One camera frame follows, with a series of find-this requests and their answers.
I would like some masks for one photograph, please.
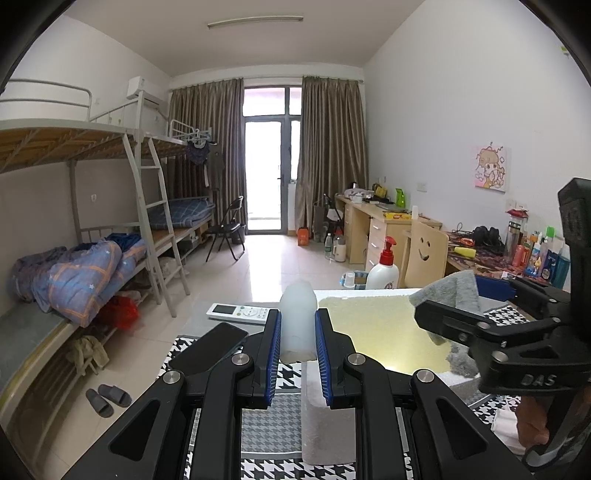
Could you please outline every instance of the white wall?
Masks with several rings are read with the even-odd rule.
[[[363,80],[363,69],[348,65],[332,63],[303,63],[294,65],[254,65],[230,69],[208,69],[178,75],[170,82],[170,88],[176,89],[199,83],[217,82],[231,78],[244,77],[246,87],[265,85],[301,85],[301,77],[315,75],[320,77],[340,78],[347,80]],[[361,102],[365,108],[365,85],[359,84]],[[296,185],[288,187],[288,229],[296,229]]]
[[[591,88],[517,0],[426,0],[365,66],[370,180],[455,228],[560,229],[556,194],[591,178]],[[506,194],[473,187],[473,147],[510,148]],[[417,191],[427,183],[427,193]]]
[[[62,16],[31,47],[13,77],[52,80],[90,89],[99,99],[92,112],[100,113],[123,102],[127,81],[137,75],[168,86],[170,77],[130,49],[98,30]],[[41,96],[78,99],[84,96],[31,86],[10,86],[6,96]],[[132,121],[132,112],[124,117]],[[144,128],[163,127],[145,116]],[[81,109],[39,103],[0,103],[0,119],[85,119]],[[137,220],[134,183],[129,165],[121,160],[80,162],[77,167],[78,199],[82,226]],[[148,183],[147,196],[156,193]],[[90,195],[96,193],[92,203]],[[0,175],[0,225],[5,233],[0,248],[0,283],[4,284],[14,261],[58,245],[76,242],[70,205],[67,166],[57,164],[18,170]],[[0,314],[12,302],[0,288]]]

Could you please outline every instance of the hanging clothes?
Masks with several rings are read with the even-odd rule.
[[[223,187],[224,170],[226,164],[222,154],[222,146],[219,144],[212,144],[210,146],[209,155],[207,156],[207,179],[209,187],[212,190],[220,190]]]
[[[202,148],[196,147],[193,142],[187,143],[186,155],[187,159],[193,162],[196,166],[203,165],[209,155],[209,142],[205,142]]]

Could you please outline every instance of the slippers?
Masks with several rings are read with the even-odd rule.
[[[101,384],[99,385],[99,394],[107,400],[111,400],[118,407],[127,408],[131,405],[131,396],[119,387]]]
[[[104,419],[108,419],[115,412],[113,407],[92,388],[86,390],[86,398],[92,408],[94,408],[94,411]]]

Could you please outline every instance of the metal ladder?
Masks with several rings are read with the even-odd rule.
[[[170,216],[170,208],[168,206],[168,196],[166,194],[166,185],[164,180],[164,172],[162,171],[162,166],[160,164],[160,159],[158,158],[158,154],[156,152],[156,148],[154,147],[154,142],[152,138],[148,138],[148,147],[150,148],[150,153],[152,160],[154,162],[153,165],[149,166],[142,166],[142,143],[143,138],[138,138],[136,140],[135,145],[135,152],[132,151],[131,144],[129,142],[129,138],[127,134],[123,135],[123,144],[125,146],[125,152],[127,153],[127,157],[129,160],[129,166],[131,167],[131,171],[134,174],[135,180],[135,191],[136,191],[136,200],[138,204],[138,216],[139,216],[139,230],[141,233],[142,238],[146,242],[147,245],[147,270],[148,275],[150,277],[150,284],[152,290],[154,291],[154,295],[156,296],[156,301],[158,304],[162,303],[162,295],[164,296],[164,300],[166,301],[166,305],[168,306],[168,310],[172,317],[177,316],[176,308],[173,305],[173,301],[170,297],[170,293],[168,292],[168,283],[170,280],[174,278],[174,276],[179,273],[181,277],[181,282],[183,283],[183,288],[186,295],[191,295],[191,291],[189,290],[189,285],[187,284],[187,277],[185,276],[183,263],[181,261],[181,256],[178,253],[178,246],[176,240],[174,238],[174,228],[172,218]],[[142,175],[141,170],[157,170],[158,171],[158,182],[160,184],[160,195],[162,197],[161,200],[146,204],[145,197],[144,197],[144,188],[142,186]],[[159,205],[164,206],[164,214],[166,215],[166,224],[168,228],[168,235],[166,235],[160,242],[163,245],[170,242],[173,247],[174,252],[174,259],[176,261],[175,269],[170,273],[167,278],[164,278],[164,274],[162,273],[162,268],[160,268],[160,263],[158,262],[158,254],[156,252],[156,246],[154,244],[154,237],[152,236],[152,230],[150,228],[150,220],[148,218],[148,209],[154,208]]]

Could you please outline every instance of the remote control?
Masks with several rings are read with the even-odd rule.
[[[267,322],[268,308],[248,307],[245,305],[229,305],[214,303],[207,311],[207,316],[223,322],[250,323],[252,325],[264,325]]]

